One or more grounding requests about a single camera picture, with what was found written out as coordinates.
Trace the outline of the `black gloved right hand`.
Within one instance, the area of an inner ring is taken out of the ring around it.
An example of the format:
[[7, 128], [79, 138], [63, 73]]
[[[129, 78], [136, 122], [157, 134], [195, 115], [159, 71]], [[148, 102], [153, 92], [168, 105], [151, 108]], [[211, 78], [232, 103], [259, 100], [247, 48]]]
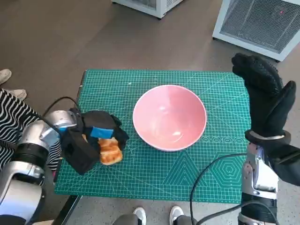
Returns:
[[296, 82], [283, 85], [273, 65], [242, 53], [232, 57], [232, 72], [243, 78], [248, 91], [251, 130], [263, 137], [284, 135], [283, 128], [296, 99]]

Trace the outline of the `black left hand, blue tape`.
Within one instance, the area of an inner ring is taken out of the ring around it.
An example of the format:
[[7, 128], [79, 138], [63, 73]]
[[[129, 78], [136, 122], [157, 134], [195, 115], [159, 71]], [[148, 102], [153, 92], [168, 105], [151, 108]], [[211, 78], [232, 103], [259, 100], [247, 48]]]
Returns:
[[77, 125], [72, 131], [85, 135], [87, 142], [97, 151], [101, 150], [99, 139], [117, 140], [120, 150], [124, 150], [129, 139], [128, 134], [121, 129], [122, 122], [116, 116], [101, 110], [77, 114]]

